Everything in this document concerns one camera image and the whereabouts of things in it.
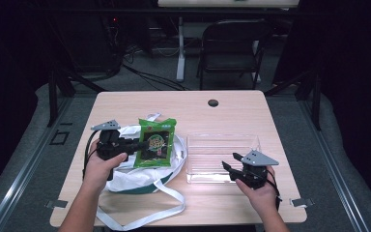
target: small round object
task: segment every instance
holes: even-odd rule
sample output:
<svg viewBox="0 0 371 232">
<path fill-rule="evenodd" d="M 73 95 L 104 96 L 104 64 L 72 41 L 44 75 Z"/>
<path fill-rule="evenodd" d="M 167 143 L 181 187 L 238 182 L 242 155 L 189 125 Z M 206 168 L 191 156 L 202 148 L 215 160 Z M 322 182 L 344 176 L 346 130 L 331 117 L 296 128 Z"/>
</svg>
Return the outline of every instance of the small round object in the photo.
<svg viewBox="0 0 371 232">
<path fill-rule="evenodd" d="M 218 106 L 218 101 L 217 100 L 209 100 L 209 106 L 217 107 Z"/>
</svg>

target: green snack bag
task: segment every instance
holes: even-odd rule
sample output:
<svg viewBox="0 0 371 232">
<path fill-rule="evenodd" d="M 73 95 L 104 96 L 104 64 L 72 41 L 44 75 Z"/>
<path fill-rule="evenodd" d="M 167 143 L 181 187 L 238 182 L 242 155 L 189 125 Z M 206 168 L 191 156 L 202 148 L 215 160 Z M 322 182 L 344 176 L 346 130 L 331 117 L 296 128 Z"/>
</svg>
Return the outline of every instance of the green snack bag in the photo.
<svg viewBox="0 0 371 232">
<path fill-rule="evenodd" d="M 139 141 L 149 141 L 150 147 L 146 151 L 137 152 L 134 167 L 171 166 L 171 150 L 177 121 L 170 118 L 162 122 L 139 119 L 139 124 Z"/>
</svg>

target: wooden table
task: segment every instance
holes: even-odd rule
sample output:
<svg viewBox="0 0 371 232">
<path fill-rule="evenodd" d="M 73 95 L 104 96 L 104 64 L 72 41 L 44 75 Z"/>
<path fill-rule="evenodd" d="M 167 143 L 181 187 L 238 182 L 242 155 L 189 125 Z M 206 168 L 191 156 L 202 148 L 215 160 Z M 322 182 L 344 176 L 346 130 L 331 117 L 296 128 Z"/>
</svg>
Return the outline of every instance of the wooden table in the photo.
<svg viewBox="0 0 371 232">
<path fill-rule="evenodd" d="M 211 107 L 209 100 L 219 105 Z M 138 124 L 139 118 L 160 112 L 177 120 L 176 134 L 186 139 L 192 133 L 256 134 L 264 154 L 278 160 L 274 167 L 283 201 L 279 212 L 286 222 L 303 222 L 306 212 L 295 208 L 289 199 L 300 198 L 291 168 L 273 122 L 264 94 L 260 91 L 164 91 L 103 92 L 92 112 L 78 144 L 59 200 L 68 201 L 65 209 L 55 208 L 50 219 L 60 226 L 82 183 L 84 149 L 92 131 L 90 127 L 115 119 L 122 127 Z M 152 226 L 232 225 L 261 223 L 248 199 L 237 186 L 230 184 L 189 184 L 186 166 L 168 187 L 185 197 L 185 210 L 173 217 L 153 222 Z M 127 195 L 105 192 L 100 206 L 121 224 L 127 224 L 151 213 L 169 209 L 178 202 L 162 192 Z M 103 225 L 96 220 L 96 225 Z"/>
</svg>

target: bag handle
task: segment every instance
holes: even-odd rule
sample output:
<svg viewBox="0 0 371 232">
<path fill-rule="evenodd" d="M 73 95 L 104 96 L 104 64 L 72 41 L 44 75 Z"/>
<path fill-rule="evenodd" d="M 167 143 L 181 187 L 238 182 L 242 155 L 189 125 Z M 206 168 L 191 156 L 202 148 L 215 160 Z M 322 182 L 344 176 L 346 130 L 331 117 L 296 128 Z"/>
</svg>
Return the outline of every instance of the bag handle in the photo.
<svg viewBox="0 0 371 232">
<path fill-rule="evenodd" d="M 157 180 L 154 182 L 154 185 L 160 189 L 161 191 L 167 193 L 168 195 L 171 195 L 175 199 L 181 202 L 181 205 L 176 206 L 174 208 L 160 211 L 157 213 L 154 213 L 150 216 L 143 217 L 141 219 L 138 219 L 136 221 L 133 221 L 127 225 L 121 225 L 119 222 L 117 222 L 115 219 L 113 219 L 111 216 L 109 216 L 104 210 L 101 209 L 101 207 L 98 206 L 98 211 L 96 213 L 99 220 L 101 220 L 108 228 L 112 230 L 119 230 L 119 231 L 128 231 L 132 229 L 139 228 L 145 224 L 148 224 L 152 221 L 168 218 L 170 216 L 174 216 L 180 212 L 182 212 L 186 207 L 186 200 L 185 198 L 177 191 L 166 187 L 161 180 Z"/>
</svg>

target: clear plastic container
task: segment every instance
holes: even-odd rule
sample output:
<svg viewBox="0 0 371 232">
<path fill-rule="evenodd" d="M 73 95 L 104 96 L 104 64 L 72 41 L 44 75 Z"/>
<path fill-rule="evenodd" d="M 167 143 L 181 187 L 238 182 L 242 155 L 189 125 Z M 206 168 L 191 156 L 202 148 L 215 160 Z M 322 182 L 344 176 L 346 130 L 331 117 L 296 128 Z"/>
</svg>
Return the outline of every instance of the clear plastic container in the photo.
<svg viewBox="0 0 371 232">
<path fill-rule="evenodd" d="M 243 164 L 233 158 L 251 150 L 261 152 L 260 140 L 253 134 L 191 134 L 187 137 L 187 181 L 194 183 L 233 183 L 222 162 L 241 170 Z"/>
</svg>

